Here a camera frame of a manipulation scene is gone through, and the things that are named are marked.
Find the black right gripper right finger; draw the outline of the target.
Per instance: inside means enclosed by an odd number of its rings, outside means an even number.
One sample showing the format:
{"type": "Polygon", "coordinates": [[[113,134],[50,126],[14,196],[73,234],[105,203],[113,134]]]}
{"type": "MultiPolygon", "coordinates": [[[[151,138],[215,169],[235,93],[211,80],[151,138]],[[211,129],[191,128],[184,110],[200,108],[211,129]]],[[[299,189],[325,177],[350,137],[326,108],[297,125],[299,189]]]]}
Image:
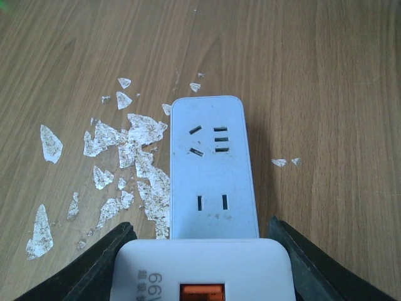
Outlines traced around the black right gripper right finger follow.
{"type": "Polygon", "coordinates": [[[269,220],[268,238],[288,252],[296,300],[393,300],[276,216],[269,220]]]}

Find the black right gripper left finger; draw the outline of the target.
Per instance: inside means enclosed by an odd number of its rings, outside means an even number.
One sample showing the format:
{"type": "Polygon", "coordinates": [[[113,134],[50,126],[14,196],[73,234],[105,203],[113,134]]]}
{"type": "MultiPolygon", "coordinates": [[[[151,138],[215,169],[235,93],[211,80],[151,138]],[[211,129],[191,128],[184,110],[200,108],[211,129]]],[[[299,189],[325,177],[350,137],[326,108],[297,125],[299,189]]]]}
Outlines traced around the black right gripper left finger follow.
{"type": "Polygon", "coordinates": [[[136,239],[133,226],[120,223],[64,269],[17,300],[109,300],[116,255],[124,244],[136,239]]]}

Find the white USB charger plug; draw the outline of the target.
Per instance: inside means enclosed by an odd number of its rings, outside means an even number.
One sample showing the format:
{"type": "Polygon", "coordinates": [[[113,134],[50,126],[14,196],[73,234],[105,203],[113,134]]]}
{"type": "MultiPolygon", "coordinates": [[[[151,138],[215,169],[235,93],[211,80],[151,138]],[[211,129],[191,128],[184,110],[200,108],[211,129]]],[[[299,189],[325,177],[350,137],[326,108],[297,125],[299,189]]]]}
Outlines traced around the white USB charger plug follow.
{"type": "Polygon", "coordinates": [[[133,240],[110,300],[295,300],[288,252],[270,239],[133,240]]]}

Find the light blue power strip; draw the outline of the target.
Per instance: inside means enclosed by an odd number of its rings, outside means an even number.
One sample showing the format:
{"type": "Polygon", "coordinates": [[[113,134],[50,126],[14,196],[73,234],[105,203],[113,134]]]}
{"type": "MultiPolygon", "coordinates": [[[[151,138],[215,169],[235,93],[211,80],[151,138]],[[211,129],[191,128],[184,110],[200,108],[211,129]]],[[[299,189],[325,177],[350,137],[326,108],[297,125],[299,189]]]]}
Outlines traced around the light blue power strip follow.
{"type": "Polygon", "coordinates": [[[170,115],[170,238],[259,238],[244,107],[185,97],[170,115]]]}

